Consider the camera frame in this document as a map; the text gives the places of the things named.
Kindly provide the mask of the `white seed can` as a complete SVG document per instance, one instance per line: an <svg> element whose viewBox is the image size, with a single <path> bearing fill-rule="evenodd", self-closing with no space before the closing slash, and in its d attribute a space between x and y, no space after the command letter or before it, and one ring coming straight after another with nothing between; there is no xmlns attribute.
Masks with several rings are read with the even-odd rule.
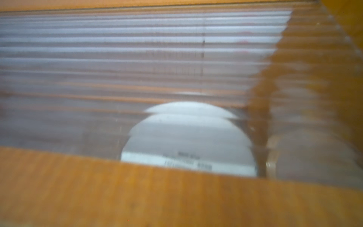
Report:
<svg viewBox="0 0 363 227"><path fill-rule="evenodd" d="M128 163L257 177L243 115L201 102L170 102L145 110L129 131L120 160Z"/></svg>

